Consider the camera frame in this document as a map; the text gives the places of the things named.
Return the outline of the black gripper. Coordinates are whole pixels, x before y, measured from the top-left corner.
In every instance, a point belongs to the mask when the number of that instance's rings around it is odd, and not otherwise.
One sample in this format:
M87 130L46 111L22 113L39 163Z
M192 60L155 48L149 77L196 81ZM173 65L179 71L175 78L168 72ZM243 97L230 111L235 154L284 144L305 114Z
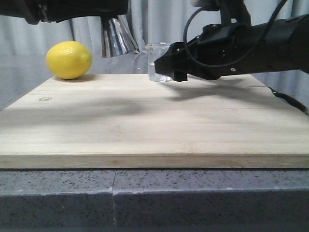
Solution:
M187 75L216 80L222 76L291 70L290 38L293 23L275 23L259 40L266 24L236 24L217 29L206 26L199 38L189 42L188 50L201 67L186 54L183 42L169 46L154 63L155 72L173 81L187 81Z

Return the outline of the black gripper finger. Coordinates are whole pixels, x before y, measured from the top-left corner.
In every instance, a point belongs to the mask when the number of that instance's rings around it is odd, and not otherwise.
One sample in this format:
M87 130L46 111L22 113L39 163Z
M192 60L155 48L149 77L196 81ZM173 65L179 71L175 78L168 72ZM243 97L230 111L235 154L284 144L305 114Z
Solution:
M116 17L128 11L127 0L2 0L0 14L23 18L29 24L62 22L72 18Z

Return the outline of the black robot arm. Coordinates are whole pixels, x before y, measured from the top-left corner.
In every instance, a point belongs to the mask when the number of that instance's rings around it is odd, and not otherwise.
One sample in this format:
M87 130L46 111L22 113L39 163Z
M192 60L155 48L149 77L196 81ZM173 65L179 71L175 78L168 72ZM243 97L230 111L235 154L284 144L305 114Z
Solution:
M188 75L205 80L222 76L309 71L309 17L301 15L277 19L280 2L267 23L251 24L251 16L241 0L197 0L197 11L219 11L221 22L206 25L192 40L170 45L155 61L158 74L174 81Z

